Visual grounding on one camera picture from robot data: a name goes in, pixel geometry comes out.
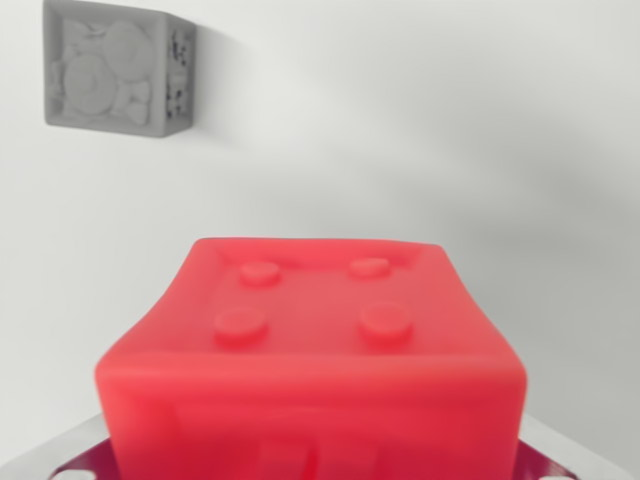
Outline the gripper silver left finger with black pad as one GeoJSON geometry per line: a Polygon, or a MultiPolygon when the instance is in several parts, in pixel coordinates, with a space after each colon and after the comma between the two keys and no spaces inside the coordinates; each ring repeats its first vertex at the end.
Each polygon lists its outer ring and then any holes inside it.
{"type": "Polygon", "coordinates": [[[65,470],[84,470],[96,479],[115,478],[115,459],[102,414],[46,441],[33,452],[28,479],[52,479],[65,470]]]}

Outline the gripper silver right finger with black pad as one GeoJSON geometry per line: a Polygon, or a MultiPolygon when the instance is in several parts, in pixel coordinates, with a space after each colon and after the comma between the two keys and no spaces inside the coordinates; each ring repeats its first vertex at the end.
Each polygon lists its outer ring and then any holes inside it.
{"type": "Polygon", "coordinates": [[[631,474],[534,417],[523,417],[515,479],[630,479],[631,474]]]}

